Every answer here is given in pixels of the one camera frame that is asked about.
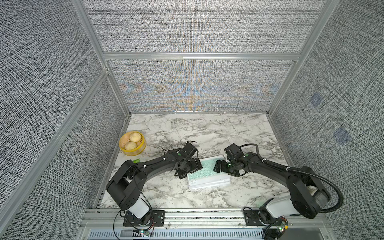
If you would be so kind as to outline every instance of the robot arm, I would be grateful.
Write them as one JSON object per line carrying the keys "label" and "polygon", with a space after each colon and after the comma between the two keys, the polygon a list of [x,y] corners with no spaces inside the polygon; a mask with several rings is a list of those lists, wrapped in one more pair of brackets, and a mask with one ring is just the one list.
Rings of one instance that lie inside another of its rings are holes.
{"label": "robot arm", "polygon": [[[256,147],[256,153],[244,154],[241,147],[250,145]],[[315,218],[319,212],[335,211],[343,203],[340,190],[332,182],[316,175],[309,167],[304,166],[298,169],[262,158],[257,144],[245,144],[240,147],[232,144],[224,151],[229,162],[217,161],[214,171],[220,172],[221,170],[239,177],[241,176],[239,170],[243,169],[246,173],[254,172],[264,175],[289,189],[289,196],[269,199],[260,207],[258,217],[264,224],[271,225],[281,216],[291,214]],[[151,217],[151,211],[142,199],[144,196],[141,190],[144,183],[152,177],[170,170],[176,170],[175,176],[182,179],[187,176],[187,173],[202,169],[199,158],[192,158],[196,152],[198,153],[198,150],[187,142],[183,148],[169,150],[163,156],[148,162],[135,164],[131,160],[125,161],[107,184],[106,190],[121,210],[129,210],[140,219],[142,225],[145,225]],[[322,208],[329,202],[331,196],[321,181],[334,188],[339,197],[337,204],[328,209]]]}
{"label": "robot arm", "polygon": [[[257,153],[248,152],[244,154],[241,150],[241,147],[244,146],[255,146]],[[229,162],[217,161],[215,171],[221,169],[222,172],[239,177],[239,170],[243,169],[246,172],[264,175],[289,189],[290,196],[269,199],[260,207],[259,217],[265,224],[274,223],[280,216],[291,214],[301,214],[306,218],[315,218],[319,212],[335,211],[343,203],[340,190],[332,182],[316,175],[307,166],[298,169],[262,158],[258,152],[257,144],[245,144],[240,147],[231,144],[224,151]],[[321,181],[332,186],[338,194],[339,201],[332,208],[323,209],[331,196]]]}
{"label": "robot arm", "polygon": [[151,213],[142,199],[144,183],[166,171],[176,170],[175,176],[182,179],[187,173],[202,169],[199,158],[192,158],[196,152],[198,150],[195,146],[187,142],[183,148],[169,150],[163,156],[147,162],[125,161],[108,182],[106,190],[121,210],[129,210],[137,218],[141,218],[142,223],[146,223]]}

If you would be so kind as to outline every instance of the vent grille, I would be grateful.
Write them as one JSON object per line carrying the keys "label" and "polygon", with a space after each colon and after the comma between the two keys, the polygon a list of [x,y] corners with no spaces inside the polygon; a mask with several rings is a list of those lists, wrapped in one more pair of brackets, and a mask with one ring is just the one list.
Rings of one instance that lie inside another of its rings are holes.
{"label": "vent grille", "polygon": [[[115,229],[121,239],[149,239],[128,229]],[[245,229],[155,229],[151,239],[255,239],[263,238],[262,228]],[[116,239],[113,230],[91,230],[89,240]]]}

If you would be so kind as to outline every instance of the marble surface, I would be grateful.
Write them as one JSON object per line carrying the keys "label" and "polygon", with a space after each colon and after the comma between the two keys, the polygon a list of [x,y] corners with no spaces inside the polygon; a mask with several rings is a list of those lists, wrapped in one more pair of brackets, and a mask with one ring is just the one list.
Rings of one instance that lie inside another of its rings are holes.
{"label": "marble surface", "polygon": [[[223,149],[232,143],[257,143],[263,157],[287,165],[265,114],[133,114],[127,132],[134,130],[143,133],[147,147],[134,157],[120,151],[111,177],[126,160],[148,161],[163,155],[161,147],[179,148],[188,140],[197,141],[193,144],[201,159],[225,156]],[[256,150],[250,146],[243,151]],[[147,181],[142,192],[153,208],[259,207],[289,194],[283,185],[255,173],[231,176],[227,186],[189,190],[187,178],[180,180],[173,171]],[[100,208],[118,208],[107,191]]]}

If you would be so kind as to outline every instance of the yellow steamer rim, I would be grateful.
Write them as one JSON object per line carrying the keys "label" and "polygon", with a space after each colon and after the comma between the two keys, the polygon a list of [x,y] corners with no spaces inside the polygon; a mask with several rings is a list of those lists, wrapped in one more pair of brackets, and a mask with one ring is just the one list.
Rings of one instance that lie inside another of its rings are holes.
{"label": "yellow steamer rim", "polygon": [[[134,148],[132,150],[126,150],[124,149],[125,145],[130,142],[129,140],[129,137],[131,136],[132,133],[134,132],[137,132],[141,135],[141,140],[139,142],[137,142],[136,144],[138,144],[137,148]],[[141,134],[141,132],[138,132],[138,131],[131,131],[131,132],[128,132],[126,134],[124,134],[123,136],[121,136],[120,140],[119,140],[119,148],[122,150],[122,152],[127,155],[127,156],[136,156],[136,155],[139,155],[140,153],[142,153],[145,149],[145,147],[147,146],[147,141],[145,140],[143,134]]]}

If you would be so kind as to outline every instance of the enclosure wall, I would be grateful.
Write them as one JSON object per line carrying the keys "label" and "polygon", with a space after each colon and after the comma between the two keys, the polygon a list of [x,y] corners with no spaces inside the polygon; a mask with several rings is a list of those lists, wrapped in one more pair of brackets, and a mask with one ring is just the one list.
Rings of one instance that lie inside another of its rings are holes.
{"label": "enclosure wall", "polygon": [[[83,3],[104,55],[139,55],[108,59],[133,113],[266,112],[298,60],[272,55],[300,55],[327,1]],[[191,60],[150,53],[262,53],[266,58]]]}
{"label": "enclosure wall", "polygon": [[341,188],[339,240],[382,238],[383,16],[383,1],[342,0],[271,117],[295,165]]}
{"label": "enclosure wall", "polygon": [[[8,0],[0,11],[4,213],[102,67],[71,1]],[[73,239],[83,210],[95,200],[124,118],[104,80],[2,239]]]}

